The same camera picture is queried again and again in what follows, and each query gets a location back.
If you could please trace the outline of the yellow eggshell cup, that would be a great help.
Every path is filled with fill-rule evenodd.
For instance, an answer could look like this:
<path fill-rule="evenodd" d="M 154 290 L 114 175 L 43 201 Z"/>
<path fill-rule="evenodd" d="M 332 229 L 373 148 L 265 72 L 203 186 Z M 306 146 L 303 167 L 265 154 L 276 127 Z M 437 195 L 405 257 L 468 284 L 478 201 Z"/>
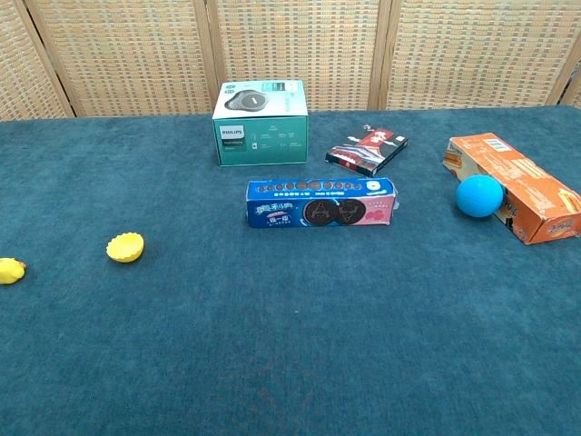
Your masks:
<path fill-rule="evenodd" d="M 143 253 L 144 239 L 139 233 L 122 233 L 106 246 L 106 254 L 118 263 L 130 263 Z"/>

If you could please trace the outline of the orange snack box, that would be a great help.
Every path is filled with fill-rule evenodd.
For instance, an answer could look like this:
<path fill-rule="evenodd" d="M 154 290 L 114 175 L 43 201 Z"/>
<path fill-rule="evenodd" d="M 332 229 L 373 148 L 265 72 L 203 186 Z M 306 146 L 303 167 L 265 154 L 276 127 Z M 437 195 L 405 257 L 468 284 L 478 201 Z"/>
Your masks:
<path fill-rule="evenodd" d="M 443 164 L 460 181 L 495 178 L 505 191 L 495 216 L 524 244 L 581 237 L 581 195 L 495 134 L 452 137 Z"/>

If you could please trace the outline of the teal carpet table cover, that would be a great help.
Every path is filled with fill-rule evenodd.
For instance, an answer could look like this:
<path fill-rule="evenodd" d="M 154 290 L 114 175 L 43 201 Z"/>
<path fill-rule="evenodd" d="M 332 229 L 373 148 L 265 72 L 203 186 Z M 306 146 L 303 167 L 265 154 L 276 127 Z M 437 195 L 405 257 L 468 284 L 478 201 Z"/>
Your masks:
<path fill-rule="evenodd" d="M 248 225 L 249 181 L 343 177 L 364 124 L 409 139 L 390 225 Z M 232 168 L 207 115 L 0 122 L 0 436 L 581 436 L 581 237 L 456 208 L 485 132 L 581 193 L 571 106 L 314 113 L 306 164 Z"/>

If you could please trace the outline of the woven rattan folding screen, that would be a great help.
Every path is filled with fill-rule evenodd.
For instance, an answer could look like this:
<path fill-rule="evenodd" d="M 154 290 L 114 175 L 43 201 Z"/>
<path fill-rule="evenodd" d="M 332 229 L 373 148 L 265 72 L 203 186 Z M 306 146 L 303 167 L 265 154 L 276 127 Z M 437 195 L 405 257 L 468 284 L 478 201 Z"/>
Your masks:
<path fill-rule="evenodd" d="M 259 79 L 313 111 L 581 108 L 581 0 L 0 0 L 0 121 L 209 113 Z"/>

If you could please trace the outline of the blue ball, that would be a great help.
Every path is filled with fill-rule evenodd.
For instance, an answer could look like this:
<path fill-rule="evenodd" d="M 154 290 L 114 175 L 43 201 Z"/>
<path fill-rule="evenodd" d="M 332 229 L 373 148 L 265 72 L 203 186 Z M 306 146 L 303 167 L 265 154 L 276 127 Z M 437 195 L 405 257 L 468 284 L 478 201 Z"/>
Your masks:
<path fill-rule="evenodd" d="M 472 175 L 462 181 L 456 190 L 458 209 L 474 218 L 495 213 L 504 200 L 502 185 L 489 175 Z"/>

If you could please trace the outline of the green white Philips box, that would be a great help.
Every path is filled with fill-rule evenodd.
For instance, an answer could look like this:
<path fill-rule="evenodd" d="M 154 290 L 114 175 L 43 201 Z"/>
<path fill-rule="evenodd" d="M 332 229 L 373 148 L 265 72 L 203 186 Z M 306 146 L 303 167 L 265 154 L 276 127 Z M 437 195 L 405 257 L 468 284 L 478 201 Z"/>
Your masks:
<path fill-rule="evenodd" d="M 223 83 L 212 125 L 221 166 L 307 162 L 309 113 L 301 80 Z"/>

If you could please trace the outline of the blue Oreo cookie box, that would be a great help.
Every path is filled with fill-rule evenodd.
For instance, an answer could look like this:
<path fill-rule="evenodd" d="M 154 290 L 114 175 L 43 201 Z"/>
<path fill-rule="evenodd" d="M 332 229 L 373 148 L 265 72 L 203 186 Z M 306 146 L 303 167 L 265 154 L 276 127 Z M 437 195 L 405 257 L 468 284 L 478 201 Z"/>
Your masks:
<path fill-rule="evenodd" d="M 387 177 L 250 181 L 246 216 L 254 228 L 388 225 L 397 195 Z"/>

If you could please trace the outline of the yellow toy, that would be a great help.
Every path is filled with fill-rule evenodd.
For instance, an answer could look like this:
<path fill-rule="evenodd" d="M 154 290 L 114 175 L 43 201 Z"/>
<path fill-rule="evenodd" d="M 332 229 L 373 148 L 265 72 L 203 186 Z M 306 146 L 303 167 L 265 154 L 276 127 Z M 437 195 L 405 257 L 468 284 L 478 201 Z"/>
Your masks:
<path fill-rule="evenodd" d="M 25 276 L 26 264 L 16 258 L 0 258 L 0 284 L 12 284 Z"/>

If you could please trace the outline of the black red small box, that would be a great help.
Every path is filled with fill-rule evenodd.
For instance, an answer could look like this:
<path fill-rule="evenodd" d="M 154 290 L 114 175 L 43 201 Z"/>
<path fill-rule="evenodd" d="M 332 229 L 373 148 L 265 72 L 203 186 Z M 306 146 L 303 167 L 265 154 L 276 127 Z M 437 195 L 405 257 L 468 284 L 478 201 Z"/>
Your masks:
<path fill-rule="evenodd" d="M 357 134 L 349 135 L 340 145 L 331 147 L 325 161 L 352 172 L 374 177 L 408 145 L 407 136 L 389 129 L 364 124 Z"/>

